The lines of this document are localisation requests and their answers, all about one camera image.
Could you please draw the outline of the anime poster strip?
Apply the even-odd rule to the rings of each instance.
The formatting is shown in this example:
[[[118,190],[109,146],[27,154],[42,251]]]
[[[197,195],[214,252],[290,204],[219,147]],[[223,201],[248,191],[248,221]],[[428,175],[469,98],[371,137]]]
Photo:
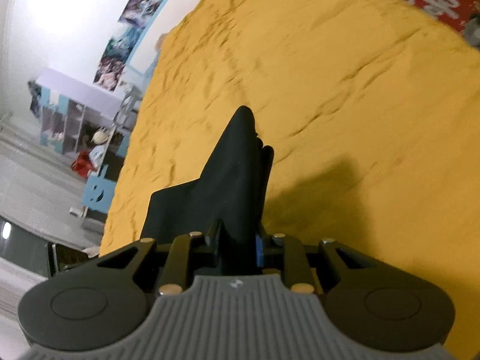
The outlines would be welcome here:
[[[128,0],[106,44],[93,83],[113,92],[127,60],[163,0]]]

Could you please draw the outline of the grey white chair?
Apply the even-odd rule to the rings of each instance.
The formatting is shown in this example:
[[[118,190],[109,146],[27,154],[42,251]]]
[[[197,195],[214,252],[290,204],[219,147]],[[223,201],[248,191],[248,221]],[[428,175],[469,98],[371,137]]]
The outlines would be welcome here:
[[[113,118],[113,126],[118,133],[125,136],[134,130],[137,123],[143,92],[136,85],[126,81],[120,82],[120,88],[123,90],[124,96]]]

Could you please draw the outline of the lavender blue shelf desk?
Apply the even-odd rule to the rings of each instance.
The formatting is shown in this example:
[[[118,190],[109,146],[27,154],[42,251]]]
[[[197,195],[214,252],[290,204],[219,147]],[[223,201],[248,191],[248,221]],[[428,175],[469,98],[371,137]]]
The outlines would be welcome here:
[[[81,218],[84,228],[102,229],[129,139],[113,126],[120,99],[52,68],[31,80],[28,87],[32,104],[38,105],[41,145],[66,157],[70,169],[81,151],[89,153],[95,170],[87,179],[81,177],[86,182],[82,208],[72,208],[70,214]]]

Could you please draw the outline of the white blue headboard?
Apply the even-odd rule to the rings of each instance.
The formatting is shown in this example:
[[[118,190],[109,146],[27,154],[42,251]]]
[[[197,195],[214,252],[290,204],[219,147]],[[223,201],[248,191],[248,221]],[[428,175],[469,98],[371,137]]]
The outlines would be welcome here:
[[[129,55],[124,80],[142,83],[158,55],[155,44],[161,35],[168,34],[196,6],[200,0],[163,0],[153,18],[145,27],[132,53]]]

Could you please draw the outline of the yellow bed quilt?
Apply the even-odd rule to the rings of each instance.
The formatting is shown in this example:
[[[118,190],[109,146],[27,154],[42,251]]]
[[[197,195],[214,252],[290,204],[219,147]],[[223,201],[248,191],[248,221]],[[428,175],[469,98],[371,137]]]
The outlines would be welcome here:
[[[275,151],[263,224],[444,289],[479,352],[479,53],[403,0],[201,0],[166,37],[100,246],[194,180],[240,106]]]

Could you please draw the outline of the grey slipper near bed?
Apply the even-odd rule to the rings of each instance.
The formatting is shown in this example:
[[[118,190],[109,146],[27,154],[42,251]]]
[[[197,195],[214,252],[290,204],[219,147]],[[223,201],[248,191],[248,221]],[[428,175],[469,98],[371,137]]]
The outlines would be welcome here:
[[[463,37],[471,47],[480,47],[480,18],[479,14],[473,15],[465,25]]]

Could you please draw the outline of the black pants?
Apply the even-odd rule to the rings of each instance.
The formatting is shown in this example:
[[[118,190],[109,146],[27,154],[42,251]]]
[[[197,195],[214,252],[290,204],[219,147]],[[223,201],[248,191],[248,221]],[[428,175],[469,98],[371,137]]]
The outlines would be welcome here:
[[[257,135],[253,112],[240,106],[200,177],[151,195],[142,236],[168,244],[186,233],[205,233],[219,220],[224,275],[254,273],[256,236],[262,228],[273,157],[273,148]]]

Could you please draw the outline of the red bag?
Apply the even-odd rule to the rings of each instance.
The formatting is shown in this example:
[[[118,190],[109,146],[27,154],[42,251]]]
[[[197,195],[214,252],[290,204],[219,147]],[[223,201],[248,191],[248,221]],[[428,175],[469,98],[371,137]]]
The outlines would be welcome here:
[[[71,164],[71,170],[78,176],[87,179],[90,172],[95,170],[94,165],[89,159],[89,153],[87,151],[81,151],[77,158]]]

